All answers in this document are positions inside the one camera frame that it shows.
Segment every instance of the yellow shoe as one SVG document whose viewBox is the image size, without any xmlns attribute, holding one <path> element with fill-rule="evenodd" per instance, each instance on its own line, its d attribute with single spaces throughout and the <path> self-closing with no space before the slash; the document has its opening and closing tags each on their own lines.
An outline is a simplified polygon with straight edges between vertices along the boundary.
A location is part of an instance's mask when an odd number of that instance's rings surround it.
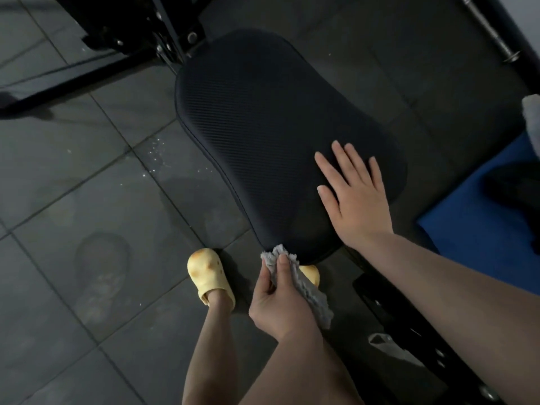
<svg viewBox="0 0 540 405">
<path fill-rule="evenodd" d="M 304 273 L 304 276 L 307 277 L 311 283 L 319 288 L 319 282 L 321 281 L 319 270 L 314 265 L 301 265 L 299 267 L 300 271 Z"/>
<path fill-rule="evenodd" d="M 195 283 L 197 290 L 199 290 L 199 298 L 204 304 L 208 305 L 206 293 L 220 288 L 227 292 L 227 295 L 233 301 L 231 310 L 234 309 L 236 299 L 225 277 L 223 264 L 221 264 L 218 253 L 209 248 L 197 250 L 187 260 L 187 272 L 193 283 Z"/>
</svg>

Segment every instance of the leg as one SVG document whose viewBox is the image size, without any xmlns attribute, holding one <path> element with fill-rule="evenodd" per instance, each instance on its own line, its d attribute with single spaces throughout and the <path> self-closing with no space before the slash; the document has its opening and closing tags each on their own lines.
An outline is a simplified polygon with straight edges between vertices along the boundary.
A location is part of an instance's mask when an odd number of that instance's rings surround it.
<svg viewBox="0 0 540 405">
<path fill-rule="evenodd" d="M 224 290 L 206 293 L 209 308 L 184 385 L 183 405 L 235 405 L 238 364 L 231 332 L 232 301 Z"/>
<path fill-rule="evenodd" d="M 328 392 L 322 403 L 324 405 L 364 405 L 347 368 L 326 341 L 325 365 Z"/>
</svg>

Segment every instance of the microfiber towel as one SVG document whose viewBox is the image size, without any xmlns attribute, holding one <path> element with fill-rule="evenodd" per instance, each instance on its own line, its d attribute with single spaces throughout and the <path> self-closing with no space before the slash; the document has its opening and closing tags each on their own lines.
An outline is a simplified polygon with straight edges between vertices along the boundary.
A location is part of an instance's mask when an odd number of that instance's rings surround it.
<svg viewBox="0 0 540 405">
<path fill-rule="evenodd" d="M 291 263 L 291 274 L 293 284 L 296 290 L 306 299 L 309 304 L 317 324 L 322 329 L 329 329 L 334 313 L 328 307 L 326 294 L 319 291 L 310 280 L 300 271 L 300 263 L 296 259 L 296 254 L 289 254 L 283 245 L 274 247 L 273 251 L 264 251 L 261 253 L 261 258 L 264 258 L 266 267 L 270 270 L 270 278 L 274 286 L 277 286 L 276 264 L 280 254 L 286 254 Z"/>
</svg>

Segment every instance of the blue mat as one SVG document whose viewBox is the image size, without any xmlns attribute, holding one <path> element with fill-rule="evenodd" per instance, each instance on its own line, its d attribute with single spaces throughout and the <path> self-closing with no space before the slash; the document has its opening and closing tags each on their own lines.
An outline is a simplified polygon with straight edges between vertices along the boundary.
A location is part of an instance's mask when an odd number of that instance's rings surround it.
<svg viewBox="0 0 540 405">
<path fill-rule="evenodd" d="M 418 220 L 439 252 L 451 260 L 540 295 L 540 256 L 523 215 L 500 206 L 481 190 L 496 166 L 537 160 L 526 133 L 485 163 Z"/>
</svg>

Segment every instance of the textured black upholstery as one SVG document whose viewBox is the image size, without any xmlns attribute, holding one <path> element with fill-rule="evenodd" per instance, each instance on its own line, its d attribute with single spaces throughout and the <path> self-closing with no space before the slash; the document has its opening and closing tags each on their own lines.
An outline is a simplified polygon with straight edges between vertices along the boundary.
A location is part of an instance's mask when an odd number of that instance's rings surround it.
<svg viewBox="0 0 540 405">
<path fill-rule="evenodd" d="M 284 39 L 241 30 L 182 68 L 176 108 L 188 135 L 229 185 L 265 250 L 283 243 L 302 264 L 341 245 L 316 187 L 326 183 L 316 150 L 351 142 L 376 156 L 390 201 L 407 165 L 391 136 L 337 92 Z"/>
</svg>

